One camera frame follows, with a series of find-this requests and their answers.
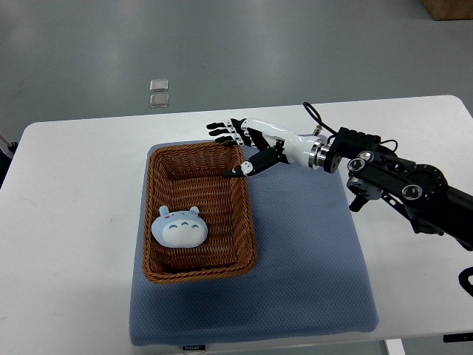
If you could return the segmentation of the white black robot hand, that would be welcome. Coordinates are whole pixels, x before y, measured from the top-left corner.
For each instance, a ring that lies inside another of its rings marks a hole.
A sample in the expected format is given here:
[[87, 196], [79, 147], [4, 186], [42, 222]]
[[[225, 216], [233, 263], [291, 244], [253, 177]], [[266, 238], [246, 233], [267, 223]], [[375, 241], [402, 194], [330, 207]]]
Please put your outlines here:
[[253, 118], [234, 118], [207, 125], [208, 134], [225, 147], [249, 146], [258, 152], [224, 173], [226, 178], [258, 174], [278, 163], [298, 163], [317, 169], [324, 165], [327, 139], [319, 135], [297, 135], [295, 132]]

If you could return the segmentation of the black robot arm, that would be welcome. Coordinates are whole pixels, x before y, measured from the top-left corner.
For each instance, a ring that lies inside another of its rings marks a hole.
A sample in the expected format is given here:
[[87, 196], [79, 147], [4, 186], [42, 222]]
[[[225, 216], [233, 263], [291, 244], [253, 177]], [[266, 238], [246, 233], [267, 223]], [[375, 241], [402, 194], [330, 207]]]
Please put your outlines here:
[[450, 186], [439, 168], [398, 157], [377, 135], [340, 128], [314, 163], [333, 173], [348, 160], [352, 212], [382, 199], [406, 218], [414, 233], [448, 234], [472, 250], [472, 196]]

